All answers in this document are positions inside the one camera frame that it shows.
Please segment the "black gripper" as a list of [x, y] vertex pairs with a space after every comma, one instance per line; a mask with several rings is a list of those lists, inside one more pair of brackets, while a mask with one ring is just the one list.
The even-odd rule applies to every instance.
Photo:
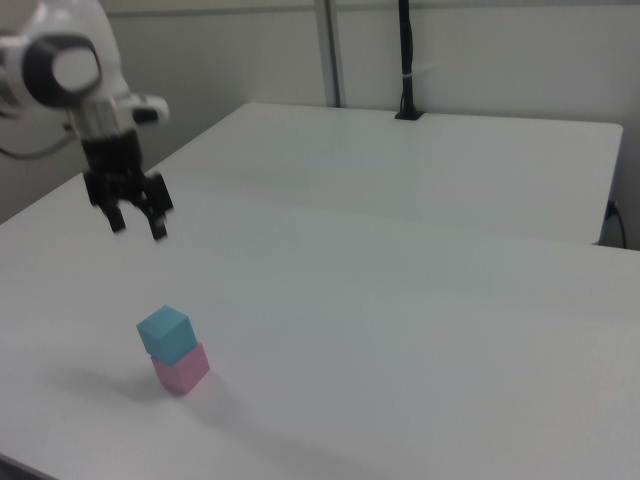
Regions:
[[118, 199], [140, 200], [139, 209], [146, 216], [152, 237], [160, 241], [167, 236], [166, 215], [174, 206], [160, 173], [145, 177], [138, 134], [81, 141], [88, 169], [83, 178], [89, 201], [107, 218], [113, 233], [125, 229]]

